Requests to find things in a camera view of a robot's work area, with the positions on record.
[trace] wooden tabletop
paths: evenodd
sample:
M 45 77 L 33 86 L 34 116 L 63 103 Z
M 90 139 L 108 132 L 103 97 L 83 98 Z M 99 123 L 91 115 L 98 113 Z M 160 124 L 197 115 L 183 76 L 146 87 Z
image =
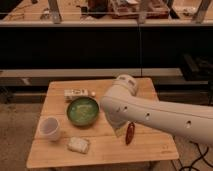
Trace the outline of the wooden tabletop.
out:
M 73 126 L 67 119 L 68 103 L 64 98 L 65 89 L 86 88 L 96 92 L 96 101 L 112 85 L 114 80 L 52 82 L 41 111 L 41 120 L 56 117 L 61 125 L 62 138 L 58 142 L 43 139 L 36 131 L 27 161 L 28 168 L 83 166 L 144 161 L 172 160 L 179 157 L 171 135 L 136 124 L 133 141 L 126 146 L 125 136 L 117 138 L 100 110 L 97 121 L 88 129 Z M 138 79 L 137 96 L 158 100 L 149 78 Z M 79 154 L 67 149 L 69 137 L 78 136 L 91 142 L 88 154 Z

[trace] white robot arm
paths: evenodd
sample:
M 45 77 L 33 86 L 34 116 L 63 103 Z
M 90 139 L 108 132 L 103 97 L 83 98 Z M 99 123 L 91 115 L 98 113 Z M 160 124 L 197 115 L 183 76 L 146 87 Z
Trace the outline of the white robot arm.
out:
M 213 108 L 135 97 L 138 85 L 120 75 L 102 97 L 100 106 L 114 129 L 133 121 L 213 147 Z

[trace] green bowl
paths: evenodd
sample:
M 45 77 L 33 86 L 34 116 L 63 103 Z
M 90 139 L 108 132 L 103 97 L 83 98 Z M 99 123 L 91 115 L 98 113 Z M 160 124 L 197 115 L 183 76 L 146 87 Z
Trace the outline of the green bowl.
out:
M 90 97 L 73 100 L 67 108 L 67 117 L 76 126 L 88 126 L 98 117 L 98 103 Z

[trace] paper cup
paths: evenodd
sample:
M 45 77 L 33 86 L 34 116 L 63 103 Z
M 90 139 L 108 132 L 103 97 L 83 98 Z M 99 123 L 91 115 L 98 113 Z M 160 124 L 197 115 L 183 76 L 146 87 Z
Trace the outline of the paper cup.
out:
M 61 136 L 58 120 L 54 117 L 44 119 L 39 125 L 39 132 L 44 138 L 57 141 Z

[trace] wire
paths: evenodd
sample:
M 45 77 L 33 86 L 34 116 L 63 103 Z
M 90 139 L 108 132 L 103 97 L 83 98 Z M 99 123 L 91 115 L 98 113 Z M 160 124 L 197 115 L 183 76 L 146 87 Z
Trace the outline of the wire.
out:
M 209 147 L 206 148 L 206 151 L 197 158 L 195 159 L 190 166 L 184 166 L 184 167 L 181 167 L 179 171 L 184 171 L 185 169 L 189 169 L 189 171 L 191 171 L 192 169 L 193 170 L 196 170 L 196 171 L 200 171 L 199 169 L 193 167 L 199 160 L 203 159 L 207 153 L 209 152 Z
M 201 152 L 201 150 L 200 150 L 200 146 L 199 146 L 198 144 L 196 144 L 196 146 L 197 146 L 197 149 L 198 149 L 200 155 L 202 155 L 202 152 Z M 210 163 L 205 159 L 205 157 L 203 157 L 202 159 L 203 159 L 203 161 L 204 161 L 209 167 L 213 168 L 213 165 L 210 164 Z

